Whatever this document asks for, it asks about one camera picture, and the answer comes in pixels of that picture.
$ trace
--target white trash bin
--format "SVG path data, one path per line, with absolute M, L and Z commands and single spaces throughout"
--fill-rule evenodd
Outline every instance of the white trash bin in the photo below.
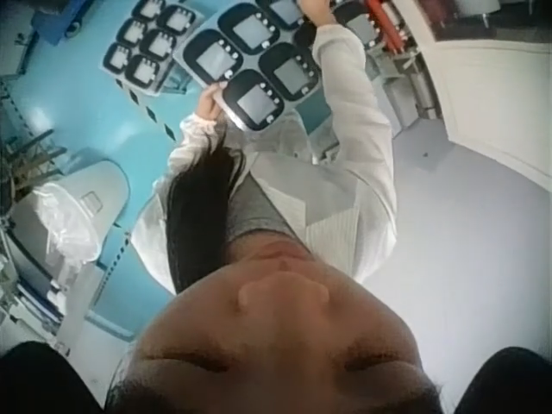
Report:
M 129 198 L 121 168 L 101 161 L 34 190 L 49 244 L 73 266 L 97 260 Z

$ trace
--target black hair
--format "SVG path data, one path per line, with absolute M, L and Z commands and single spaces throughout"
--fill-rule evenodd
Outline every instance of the black hair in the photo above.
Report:
M 176 293 L 226 263 L 229 199 L 243 154 L 224 147 L 223 140 L 212 149 L 181 172 L 168 192 L 166 247 Z

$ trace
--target woman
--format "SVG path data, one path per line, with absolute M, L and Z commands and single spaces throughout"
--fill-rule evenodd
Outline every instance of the woman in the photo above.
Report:
M 314 55 L 341 152 L 324 168 L 234 156 L 214 129 L 218 86 L 203 94 L 147 210 L 162 217 L 166 207 L 158 255 L 170 274 L 155 276 L 179 295 L 137 342 L 107 412 L 441 412 L 412 333 L 357 283 L 395 242 L 389 124 L 360 42 L 328 1 L 300 3 L 319 27 Z M 154 244 L 159 229 L 144 230 Z M 138 244 L 146 263 L 161 260 L 146 247 Z M 486 367 L 459 413 L 543 406 L 548 363 L 513 350 Z M 10 412 L 101 411 L 66 362 L 36 344 L 0 359 L 0 397 L 17 400 Z

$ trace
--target black electronic panel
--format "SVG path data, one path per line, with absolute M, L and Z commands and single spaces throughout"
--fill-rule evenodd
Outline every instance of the black electronic panel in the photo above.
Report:
M 318 85 L 314 60 L 289 43 L 280 43 L 265 52 L 259 59 L 259 68 L 288 101 L 298 101 Z
M 231 79 L 243 65 L 243 55 L 213 29 L 186 45 L 182 59 L 207 85 Z
M 159 69 L 159 63 L 137 54 L 130 60 L 125 77 L 131 84 L 147 89 L 154 82 Z
M 147 32 L 143 42 L 140 43 L 140 52 L 151 59 L 165 60 L 171 56 L 175 46 L 176 37 L 155 28 Z
M 336 20 L 350 29 L 365 48 L 374 47 L 381 40 L 381 31 L 369 19 L 369 10 L 364 3 L 345 3 L 334 10 Z
M 159 19 L 157 25 L 173 35 L 181 36 L 196 21 L 196 14 L 176 4 L 168 6 Z
M 267 128 L 285 108 L 278 92 L 252 69 L 238 73 L 229 81 L 223 90 L 223 100 L 252 131 Z
M 132 16 L 146 22 L 152 22 L 165 8 L 165 0 L 141 0 L 132 10 Z
M 128 47 L 114 43 L 103 57 L 103 66 L 115 75 L 120 75 L 129 64 L 131 54 Z
M 134 47 L 144 38 L 146 31 L 146 23 L 128 19 L 119 29 L 116 40 L 126 47 Z
M 304 21 L 296 0 L 257 0 L 257 4 L 285 30 L 295 30 Z
M 240 3 L 226 11 L 219 17 L 218 26 L 247 54 L 262 53 L 279 38 L 279 29 L 251 3 Z

